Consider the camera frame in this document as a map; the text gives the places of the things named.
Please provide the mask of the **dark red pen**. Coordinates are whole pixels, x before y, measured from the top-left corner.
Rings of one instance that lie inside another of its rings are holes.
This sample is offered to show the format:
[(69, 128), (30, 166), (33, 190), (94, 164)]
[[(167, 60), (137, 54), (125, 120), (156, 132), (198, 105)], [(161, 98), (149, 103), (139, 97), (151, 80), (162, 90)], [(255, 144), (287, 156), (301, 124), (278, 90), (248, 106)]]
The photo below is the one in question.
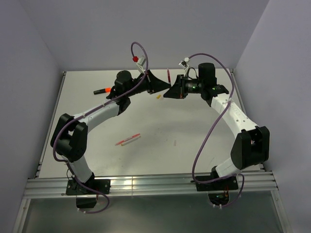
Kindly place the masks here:
[(167, 69), (167, 79), (168, 79), (168, 83), (171, 83), (171, 76), (170, 76), (170, 70)]

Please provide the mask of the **black orange highlighter pen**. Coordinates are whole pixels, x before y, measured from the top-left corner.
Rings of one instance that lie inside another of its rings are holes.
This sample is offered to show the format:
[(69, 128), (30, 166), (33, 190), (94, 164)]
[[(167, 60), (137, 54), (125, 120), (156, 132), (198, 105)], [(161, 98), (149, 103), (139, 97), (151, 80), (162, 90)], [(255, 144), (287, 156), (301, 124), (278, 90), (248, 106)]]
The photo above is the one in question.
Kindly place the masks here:
[(109, 93), (110, 91), (111, 91), (111, 88), (103, 88), (103, 89), (93, 91), (93, 94), (94, 95), (104, 94), (104, 93)]

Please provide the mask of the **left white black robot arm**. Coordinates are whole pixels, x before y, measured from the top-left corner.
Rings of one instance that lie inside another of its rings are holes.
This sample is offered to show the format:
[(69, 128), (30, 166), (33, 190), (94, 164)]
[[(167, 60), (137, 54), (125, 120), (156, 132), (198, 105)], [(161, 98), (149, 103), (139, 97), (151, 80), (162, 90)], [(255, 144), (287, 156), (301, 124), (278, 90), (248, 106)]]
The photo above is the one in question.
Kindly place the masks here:
[(82, 193), (89, 194), (95, 187), (94, 173), (85, 159), (88, 133), (104, 121), (122, 114), (131, 103), (131, 96), (142, 92), (154, 94), (170, 87), (150, 70), (135, 79), (129, 71), (123, 70), (117, 73), (107, 102), (74, 116), (60, 116), (51, 139), (53, 157), (66, 163), (74, 178), (79, 180), (77, 188)]

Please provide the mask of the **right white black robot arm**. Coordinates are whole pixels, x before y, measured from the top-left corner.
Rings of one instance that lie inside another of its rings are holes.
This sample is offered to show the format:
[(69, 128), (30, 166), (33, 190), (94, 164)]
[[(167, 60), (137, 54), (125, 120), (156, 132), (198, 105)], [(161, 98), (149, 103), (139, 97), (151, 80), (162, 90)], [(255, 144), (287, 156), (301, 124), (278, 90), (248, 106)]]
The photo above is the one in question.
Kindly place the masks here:
[(178, 75), (164, 97), (184, 99), (188, 94), (200, 94), (209, 107), (219, 114), (217, 119), (223, 119), (235, 136), (230, 157), (212, 170), (212, 187), (221, 189), (230, 176), (268, 160), (269, 130), (254, 123), (232, 100), (233, 92), (217, 83), (214, 64), (199, 64), (198, 76), (195, 79), (191, 79), (187, 73)]

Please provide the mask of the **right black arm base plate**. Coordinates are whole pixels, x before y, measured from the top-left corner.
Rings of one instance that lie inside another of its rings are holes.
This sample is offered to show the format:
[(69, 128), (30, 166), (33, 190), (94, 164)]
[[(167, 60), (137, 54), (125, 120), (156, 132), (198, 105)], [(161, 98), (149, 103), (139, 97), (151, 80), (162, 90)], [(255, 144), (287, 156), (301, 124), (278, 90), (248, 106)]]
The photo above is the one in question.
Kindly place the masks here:
[(221, 179), (219, 181), (214, 181), (211, 183), (196, 183), (196, 191), (229, 191), (238, 190), (238, 181), (236, 177), (229, 177), (226, 179)]

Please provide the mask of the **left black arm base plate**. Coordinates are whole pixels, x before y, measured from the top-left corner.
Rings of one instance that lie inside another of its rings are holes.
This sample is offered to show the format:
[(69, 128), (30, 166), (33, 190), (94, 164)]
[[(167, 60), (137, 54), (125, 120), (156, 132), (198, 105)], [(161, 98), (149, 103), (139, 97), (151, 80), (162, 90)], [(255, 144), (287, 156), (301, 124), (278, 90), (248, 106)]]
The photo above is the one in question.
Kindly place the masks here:
[[(83, 184), (84, 186), (99, 191), (103, 194), (109, 194), (110, 190), (110, 180), (109, 179), (94, 179)], [(96, 193), (82, 187), (75, 180), (69, 180), (66, 188), (66, 195), (76, 196), (76, 195), (95, 195)]]

